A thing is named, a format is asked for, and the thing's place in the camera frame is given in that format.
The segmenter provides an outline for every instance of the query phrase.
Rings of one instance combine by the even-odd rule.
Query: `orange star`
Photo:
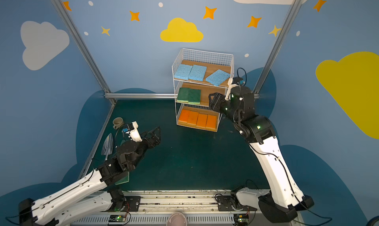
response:
[[[213,14],[216,10],[217,8],[209,9],[208,7],[205,7],[205,15],[203,19],[211,18],[213,20]]]
[[[64,4],[64,7],[65,7],[67,10],[72,11],[71,8],[69,7],[69,2],[68,2],[68,1],[64,2],[63,4]]]
[[[140,19],[138,18],[138,15],[140,14],[139,12],[132,12],[130,11],[130,14],[131,14],[131,20],[130,21],[133,21],[133,20],[136,20],[136,21],[140,21]]]
[[[318,3],[315,5],[313,9],[317,9],[317,12],[320,12],[321,6],[323,6],[325,2],[326,1],[318,0]]]
[[[255,18],[254,16],[251,17],[250,24],[247,27],[254,26],[255,28],[258,26],[258,22],[260,21],[261,18]]]

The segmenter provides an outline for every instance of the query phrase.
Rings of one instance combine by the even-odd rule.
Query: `cable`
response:
[[[242,69],[242,70],[245,72],[245,83],[243,84],[243,86],[245,86],[246,83],[248,82],[248,74],[246,74],[245,69],[243,69],[242,67],[240,67],[240,68],[237,69],[237,76],[238,76],[238,77],[240,77],[239,74],[238,74],[238,70],[239,70],[239,69]]]
[[[246,187],[248,187],[248,181],[251,181],[252,183],[254,183],[254,185],[255,185],[255,187],[257,188],[257,190],[261,189],[261,188],[259,188],[259,187],[257,186],[257,184],[255,184],[255,182],[254,182],[253,180],[250,180],[250,179],[246,180],[246,182],[245,182],[245,186],[246,186]]]
[[[324,224],[326,224],[326,223],[329,223],[329,222],[332,220],[332,217],[323,217],[323,216],[320,216],[320,215],[316,214],[315,212],[311,211],[311,210],[308,209],[305,205],[303,205],[303,203],[300,202],[300,200],[297,198],[296,195],[294,195],[294,197],[295,197],[296,200],[301,204],[301,206],[304,207],[304,208],[305,208],[307,211],[309,211],[310,213],[316,215],[317,217],[325,218],[325,219],[327,218],[327,219],[328,219],[327,221],[325,221],[324,223],[321,223],[321,224],[305,224],[305,223],[301,223],[301,222],[299,222],[299,221],[294,220],[295,222],[298,222],[298,223],[300,223],[300,224],[304,224],[304,225],[308,225],[308,226],[320,226],[320,225],[324,225]]]
[[[80,186],[81,184],[84,184],[84,183],[88,182],[88,181],[91,179],[91,177],[93,176],[93,174],[94,174],[94,171],[95,171],[95,167],[93,166],[93,161],[92,161],[92,167],[93,167],[93,170],[92,170],[92,174],[91,174],[91,176],[90,176],[90,177],[87,179],[87,181],[85,181],[85,182],[83,182],[83,183],[79,183],[79,185],[78,185],[78,186]],[[52,199],[52,200],[50,200],[50,201],[46,202],[46,203],[45,203],[45,204],[43,204],[43,205],[49,204],[49,203],[50,203],[50,202],[52,202],[53,200],[56,200],[56,199],[58,199],[58,198],[59,198],[59,197],[61,197],[62,195],[64,195],[64,194],[68,193],[69,191],[72,191],[73,189],[77,188],[78,186],[76,186],[76,187],[74,187],[74,188],[72,188],[72,189],[70,189],[70,190],[68,190],[68,191],[66,191],[66,192],[64,192],[64,193],[62,193],[61,195],[59,195],[59,196],[55,197],[54,199]],[[12,223],[12,224],[15,224],[15,225],[19,225],[18,223],[12,222],[12,221],[11,221],[11,220],[9,220],[9,219],[10,219],[10,218],[16,218],[16,217],[19,217],[20,215],[28,214],[28,213],[30,213],[30,212],[32,212],[32,211],[34,211],[34,210],[36,210],[36,209],[39,209],[39,207],[37,207],[37,208],[35,208],[35,209],[33,209],[33,210],[30,210],[30,211],[28,211],[28,212],[25,212],[25,213],[22,213],[22,214],[16,215],[16,216],[12,216],[12,217],[5,217],[5,220],[7,220],[8,222],[10,222],[10,223]]]
[[[244,140],[249,144],[250,149],[252,149],[252,150],[253,150],[254,152],[256,152],[257,154],[260,154],[260,155],[268,155],[268,154],[272,154],[272,155],[276,158],[276,160],[278,160],[278,161],[280,162],[280,164],[282,165],[282,167],[283,167],[283,169],[284,169],[284,172],[285,172],[285,174],[286,174],[286,176],[287,176],[288,183],[290,184],[290,188],[291,188],[291,191],[292,191],[292,195],[296,198],[296,200],[299,202],[299,204],[301,204],[302,207],[304,207],[307,211],[309,211],[310,213],[316,215],[316,216],[319,217],[319,218],[328,219],[327,221],[325,221],[324,223],[321,223],[321,224],[305,224],[305,223],[301,223],[301,222],[299,222],[299,221],[294,220],[295,222],[298,222],[298,223],[300,223],[300,224],[304,224],[304,225],[308,225],[308,226],[320,226],[320,225],[324,225],[324,224],[326,224],[326,223],[329,223],[329,222],[332,220],[332,217],[323,217],[323,216],[320,216],[320,215],[314,213],[313,211],[311,211],[310,209],[308,209],[305,205],[303,205],[303,204],[300,202],[300,200],[299,200],[299,199],[296,197],[296,195],[295,195],[295,191],[294,191],[293,188],[292,188],[292,184],[291,184],[290,178],[289,178],[289,176],[288,176],[287,170],[286,170],[286,168],[284,167],[284,164],[282,163],[282,161],[281,161],[281,160],[280,160],[275,154],[273,154],[273,153],[259,153],[258,151],[256,151],[256,150],[251,146],[251,144],[250,144],[245,138],[244,138]]]
[[[250,224],[251,224],[251,222],[253,222],[254,221],[254,219],[255,219],[255,214],[257,213],[257,211],[254,211],[254,216],[253,216],[253,219],[250,221],[250,223],[248,223],[246,226],[249,226]]]
[[[217,194],[215,195],[215,200],[217,201],[217,203],[221,203],[221,202],[219,202],[219,201],[217,200],[217,198],[216,198],[216,196],[218,196],[218,195],[220,195],[220,196],[223,196],[223,195],[221,195],[220,193],[217,193]]]
[[[68,190],[68,191],[66,191],[66,192],[64,192],[64,193],[62,193],[62,194],[60,194],[59,196],[55,197],[54,199],[49,200],[48,202],[46,202],[46,203],[43,204],[43,205],[45,206],[45,205],[49,204],[49,203],[52,202],[53,200],[58,199],[58,198],[61,197],[62,195],[66,194],[66,193],[69,193],[70,191],[74,190],[75,188],[79,187],[80,185],[83,185],[84,183],[88,182],[88,181],[91,179],[91,177],[93,176],[94,171],[95,171],[95,167],[93,166],[93,161],[92,161],[92,167],[93,167],[92,174],[91,174],[91,176],[90,176],[85,182],[83,182],[83,183],[79,183],[77,186],[75,186],[75,187],[71,188],[70,190]]]
[[[325,221],[324,223],[320,223],[320,224],[306,224],[306,223],[301,223],[301,222],[293,219],[293,221],[295,221],[296,223],[304,224],[304,225],[308,225],[308,226],[320,226],[320,225],[324,225],[326,223],[329,223],[331,220],[332,220],[332,218],[330,218],[329,220]]]
[[[19,215],[15,215],[15,216],[11,216],[11,217],[5,217],[5,220],[7,220],[8,222],[10,222],[10,223],[12,223],[12,224],[19,225],[18,223],[12,222],[12,221],[10,220],[10,218],[16,218],[16,217],[19,217],[19,216],[21,216],[21,215],[28,214],[28,213],[30,213],[30,212],[36,210],[36,209],[39,209],[39,207],[37,207],[37,208],[35,208],[35,209],[33,209],[33,210],[29,210],[28,212],[25,212],[25,213],[22,213],[22,214],[19,214]]]
[[[129,217],[129,220],[128,220],[125,224],[129,223],[129,222],[130,222],[130,219],[131,219],[131,214],[129,213],[129,211],[126,211],[126,213],[129,214],[130,217]]]

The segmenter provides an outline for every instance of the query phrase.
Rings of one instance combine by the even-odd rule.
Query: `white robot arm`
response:
[[[160,144],[160,127],[139,134],[136,122],[123,125],[130,140],[116,148],[116,154],[88,175],[64,189],[41,198],[30,198],[19,204],[21,226],[65,226],[85,215],[112,210],[123,210],[127,204],[122,192],[109,190],[99,196],[80,201],[86,196],[114,184],[133,171],[148,149]]]
[[[235,209],[243,205],[260,209],[272,223],[290,222],[297,217],[297,211],[310,208],[314,202],[292,178],[269,119],[255,114],[254,93],[248,87],[233,86],[240,80],[235,77],[229,84],[230,100],[220,93],[210,94],[209,107],[233,122],[258,158],[270,190],[237,189],[232,191],[231,203]]]

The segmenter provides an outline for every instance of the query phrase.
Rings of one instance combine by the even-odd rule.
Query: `wire shelf rack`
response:
[[[226,71],[230,72],[230,77],[234,77],[234,56],[232,54],[227,54],[227,53],[214,53],[214,52],[207,52],[207,51],[200,51],[200,50],[182,48],[180,50],[178,56],[176,57],[173,65],[172,65],[174,92],[175,92],[176,123],[178,124],[179,116],[180,116],[184,107],[198,109],[199,112],[202,112],[201,110],[206,110],[206,112],[212,113],[212,115],[217,115],[217,117],[218,117],[218,121],[217,121],[217,125],[216,125],[216,131],[217,131],[218,124],[220,123],[220,120],[221,120],[221,114],[213,112],[211,110],[211,108],[209,108],[209,102],[204,101],[204,102],[201,102],[200,105],[182,103],[179,110],[178,110],[177,105],[176,105],[176,103],[178,102],[177,101],[177,95],[179,93],[179,89],[185,83],[194,83],[196,85],[202,85],[205,87],[206,86],[208,86],[208,87],[213,86],[213,87],[216,87],[216,89],[218,89],[218,90],[215,90],[215,92],[224,93],[224,94],[226,94],[227,88],[226,87],[220,87],[220,86],[214,86],[210,83],[205,83],[205,82],[201,83],[201,82],[196,82],[196,81],[180,81],[178,79],[175,79],[174,74],[178,70],[179,65],[182,64],[182,62],[184,60],[185,61],[202,62],[202,63],[208,63],[208,64],[230,67],[230,68],[227,68]],[[198,89],[201,89],[203,92],[204,92],[204,90],[206,90],[206,91],[208,91],[208,93],[214,91],[214,90],[212,90],[212,88],[202,89],[201,86],[198,86]]]

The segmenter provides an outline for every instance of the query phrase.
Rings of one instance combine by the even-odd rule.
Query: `ceramic cup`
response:
[[[124,125],[124,120],[120,117],[113,119],[113,128],[119,129],[122,125]]]

